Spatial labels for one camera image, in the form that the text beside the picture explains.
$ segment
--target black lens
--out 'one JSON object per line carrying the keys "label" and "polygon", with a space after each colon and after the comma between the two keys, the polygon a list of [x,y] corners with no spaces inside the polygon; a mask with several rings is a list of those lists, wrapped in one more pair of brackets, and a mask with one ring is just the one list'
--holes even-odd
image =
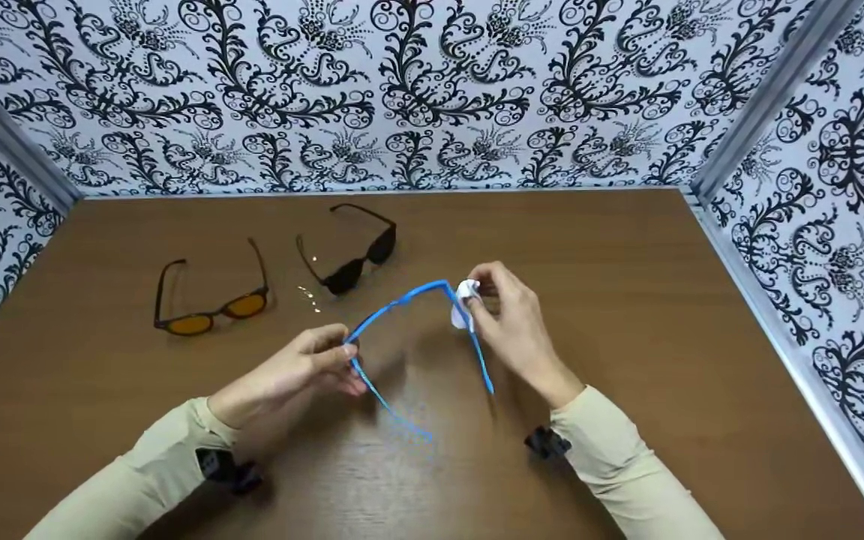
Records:
{"label": "black lens", "polygon": [[333,272],[331,276],[322,280],[322,282],[325,283],[328,291],[332,294],[338,295],[349,292],[358,283],[359,276],[362,275],[362,264],[364,262],[363,259],[350,260],[343,264],[342,268]]}
{"label": "black lens", "polygon": [[369,253],[366,257],[369,257],[369,260],[375,264],[382,264],[389,259],[394,249],[395,228],[391,228],[382,232],[380,237],[375,238],[373,245],[369,246]]}

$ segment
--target black sunglasses frame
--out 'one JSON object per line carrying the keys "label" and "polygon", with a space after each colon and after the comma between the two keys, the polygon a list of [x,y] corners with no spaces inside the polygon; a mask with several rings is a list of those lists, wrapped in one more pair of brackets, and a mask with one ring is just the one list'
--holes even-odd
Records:
{"label": "black sunglasses frame", "polygon": [[[351,204],[351,202],[342,202],[342,204],[340,205],[334,205],[332,206],[332,208],[329,208],[328,211],[335,212],[336,209],[340,209],[342,208],[342,206],[350,206],[350,208],[359,209],[359,211],[361,212],[366,212],[367,215],[373,216],[373,218],[381,219],[388,224],[388,229],[383,230],[381,235],[375,237],[373,243],[369,244],[369,249],[366,250],[366,255],[360,256],[358,257],[358,259],[351,259],[349,262],[340,266],[338,270],[326,276],[325,279],[323,279],[319,276],[319,274],[316,273],[316,271],[312,268],[312,264],[309,263],[308,257],[305,256],[305,246],[302,243],[302,235],[295,236],[295,248],[298,249],[298,255],[302,257],[302,262],[305,263],[305,267],[308,268],[309,272],[312,274],[313,277],[315,277],[316,281],[319,281],[319,284],[322,284],[323,287],[327,288],[329,292],[336,296],[345,294],[350,290],[353,290],[353,288],[356,288],[357,284],[359,283],[359,278],[362,277],[362,268],[366,260],[371,260],[371,262],[373,264],[376,264],[377,266],[381,266],[381,264],[384,264],[386,260],[389,260],[389,257],[392,256],[392,252],[395,249],[395,230],[397,230],[398,228],[398,225],[395,224],[395,222],[391,219],[388,219],[383,215],[379,215],[378,213],[371,211],[369,208],[362,208],[362,206],[360,205],[353,205]],[[371,259],[371,257],[369,257],[370,252],[374,249],[375,246],[377,246],[378,243],[380,243],[380,240],[387,239],[387,237],[389,236],[391,236],[391,246],[388,247],[388,255],[386,255],[384,259],[381,260]],[[337,283],[336,280],[338,276],[342,275],[344,271],[346,271],[347,268],[349,268],[350,266],[358,266],[358,271],[354,279],[351,279],[350,277],[349,280],[343,281],[343,283]]]}
{"label": "black sunglasses frame", "polygon": [[[222,307],[219,307],[218,310],[199,311],[196,313],[188,313],[188,314],[181,315],[178,317],[172,317],[170,319],[161,319],[159,317],[159,314],[161,314],[161,311],[162,311],[162,290],[165,287],[165,273],[169,270],[169,268],[171,268],[172,266],[175,266],[176,264],[185,264],[186,263],[185,259],[173,260],[171,263],[166,264],[165,267],[162,268],[162,273],[158,275],[158,290],[155,291],[155,318],[154,318],[154,322],[153,322],[154,327],[157,329],[164,329],[165,332],[169,332],[169,334],[171,334],[171,335],[181,335],[181,336],[183,336],[183,338],[189,338],[190,336],[193,336],[193,335],[205,334],[206,332],[209,332],[210,329],[213,329],[215,327],[215,317],[217,315],[225,315],[226,317],[229,317],[230,319],[242,320],[242,319],[254,317],[257,314],[261,314],[261,312],[264,311],[265,308],[267,308],[270,304],[269,303],[269,292],[271,290],[269,288],[269,277],[265,271],[265,261],[262,259],[262,254],[258,250],[258,246],[255,245],[255,240],[253,240],[252,238],[248,238],[247,240],[249,240],[249,245],[251,247],[253,247],[253,251],[255,252],[255,257],[258,259],[259,270],[261,270],[261,272],[262,272],[262,286],[261,287],[258,287],[254,291],[247,292],[246,294],[237,296],[237,297],[233,298],[232,300],[227,301],[225,304],[222,305]],[[239,300],[242,300],[243,298],[247,298],[247,297],[255,296],[255,295],[261,295],[262,296],[264,304],[262,304],[261,310],[255,311],[253,314],[246,315],[246,316],[236,315],[231,310],[229,310],[230,305],[236,303]],[[273,297],[271,300],[273,300],[271,303],[274,305],[275,304],[275,297]],[[170,331],[170,329],[169,329],[169,325],[171,323],[174,323],[175,321],[179,321],[182,319],[188,319],[190,317],[200,317],[200,316],[201,317],[208,317],[208,327],[203,329],[202,331],[194,332],[194,334],[179,334],[178,332]]]}

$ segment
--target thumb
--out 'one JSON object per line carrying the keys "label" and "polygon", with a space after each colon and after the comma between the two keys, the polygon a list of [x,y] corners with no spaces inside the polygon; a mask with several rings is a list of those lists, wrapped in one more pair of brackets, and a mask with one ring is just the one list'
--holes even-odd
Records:
{"label": "thumb", "polygon": [[358,352],[359,348],[355,344],[346,343],[343,346],[333,346],[328,351],[316,352],[315,355],[309,355],[309,359],[312,360],[312,373],[322,373],[323,371],[343,367]]}
{"label": "thumb", "polygon": [[475,324],[478,325],[479,334],[485,338],[490,338],[497,334],[498,321],[491,316],[489,310],[486,310],[486,305],[482,304],[480,298],[469,298],[469,301],[466,301],[466,306],[469,308],[469,313],[472,315]]}

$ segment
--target white tissue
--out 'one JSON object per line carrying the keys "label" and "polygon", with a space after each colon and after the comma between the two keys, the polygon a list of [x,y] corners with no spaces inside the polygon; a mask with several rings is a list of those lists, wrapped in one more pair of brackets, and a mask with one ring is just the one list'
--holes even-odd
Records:
{"label": "white tissue", "polygon": [[[462,283],[459,283],[459,287],[455,290],[455,296],[459,298],[459,304],[462,305],[462,311],[466,312],[466,315],[469,316],[469,329],[470,331],[476,331],[476,321],[473,321],[473,315],[469,312],[469,308],[466,307],[465,300],[466,298],[476,297],[481,300],[481,296],[479,296],[479,283],[477,280],[463,280]],[[462,313],[459,312],[458,308],[453,305],[452,307],[452,325],[457,329],[466,328],[466,321],[462,319]]]}

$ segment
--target glasses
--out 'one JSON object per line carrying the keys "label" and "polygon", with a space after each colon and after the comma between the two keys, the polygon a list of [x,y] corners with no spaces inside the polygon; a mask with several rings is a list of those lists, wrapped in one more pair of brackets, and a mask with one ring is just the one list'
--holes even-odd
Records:
{"label": "glasses", "polygon": [[382,217],[381,215],[370,211],[370,209],[362,208],[362,206],[347,204],[347,202],[343,202],[343,204],[340,205],[334,205],[332,208],[329,208],[328,211],[335,212],[336,209],[340,209],[342,206],[351,206],[351,208],[360,209],[360,211],[366,212],[368,215],[381,219],[388,223],[388,229],[385,229],[385,232],[382,232],[381,235],[378,235],[378,237],[375,238],[374,242],[369,246],[366,256],[350,260],[325,279],[319,277],[319,275],[315,273],[315,270],[312,269],[312,265],[309,264],[308,258],[305,256],[305,246],[302,245],[302,235],[297,235],[295,237],[295,246],[298,248],[298,255],[302,257],[302,262],[305,263],[305,267],[309,269],[309,272],[315,276],[315,279],[318,280],[320,284],[325,286],[329,292],[336,296],[345,294],[350,290],[353,290],[353,288],[356,288],[356,284],[359,283],[359,277],[362,276],[362,266],[365,264],[366,259],[373,261],[374,264],[382,264],[389,259],[392,255],[392,251],[395,249],[395,223],[391,219]]}
{"label": "glasses", "polygon": [[164,329],[165,332],[174,335],[199,335],[205,334],[215,326],[216,315],[222,314],[231,319],[247,319],[265,310],[268,304],[269,279],[266,277],[265,263],[262,261],[262,254],[258,252],[255,240],[249,238],[249,245],[255,250],[258,267],[262,271],[261,287],[238,298],[234,298],[234,300],[227,301],[223,307],[218,308],[216,311],[192,313],[163,321],[158,315],[161,313],[162,308],[162,287],[165,284],[165,272],[176,264],[185,264],[185,259],[173,260],[171,263],[166,264],[165,268],[162,268],[162,273],[158,276],[158,291],[155,293],[155,328]]}
{"label": "glasses", "polygon": [[[469,336],[472,338],[472,345],[475,348],[475,354],[478,356],[479,366],[482,368],[482,379],[484,380],[484,383],[486,383],[486,389],[489,390],[490,394],[494,394],[495,387],[493,386],[493,383],[491,382],[491,379],[489,377],[489,370],[486,369],[486,360],[483,358],[482,355],[482,346],[479,345],[479,338],[477,338],[476,336],[476,331],[473,331],[473,325],[471,325],[471,322],[469,321],[469,314],[462,308],[462,304],[460,304],[459,298],[457,298],[455,296],[455,293],[452,292],[452,286],[450,286],[449,282],[446,280],[437,280],[432,281],[432,283],[426,283],[424,286],[416,287],[405,293],[405,295],[403,295],[398,300],[390,301],[390,303],[385,305],[385,307],[382,307],[381,310],[375,311],[373,314],[367,316],[364,321],[360,322],[359,325],[355,327],[354,331],[351,331],[351,334],[349,334],[349,337],[346,338],[345,343],[357,341],[359,336],[362,335],[362,332],[370,324],[373,324],[375,319],[380,318],[383,314],[386,314],[386,312],[394,308],[395,305],[408,304],[409,301],[412,300],[412,298],[415,298],[419,294],[422,294],[423,292],[428,292],[430,290],[445,291],[445,296],[448,297],[448,300],[453,305],[455,305],[456,308],[458,308],[459,314],[462,315],[462,320],[466,323],[466,329],[467,331],[469,331]],[[399,416],[397,413],[395,413],[394,410],[392,410],[386,400],[383,399],[382,395],[375,388],[375,385],[371,382],[369,376],[367,376],[366,372],[364,372],[364,370],[362,369],[362,365],[360,365],[359,363],[358,356],[352,359],[352,368],[354,368],[356,373],[358,373],[358,375],[362,377],[363,383],[366,383],[366,386],[369,387],[369,390],[371,391],[371,393],[373,393],[375,399],[378,400],[378,403],[382,404],[382,407],[384,407],[385,410],[388,410],[388,414],[391,414],[391,417],[393,417],[395,421],[404,424],[406,428],[414,431],[414,433],[418,434],[420,437],[425,438],[426,440],[431,440],[431,433],[428,433],[428,431],[426,430],[422,430],[421,427],[416,426],[411,421],[408,421],[404,417]]]}

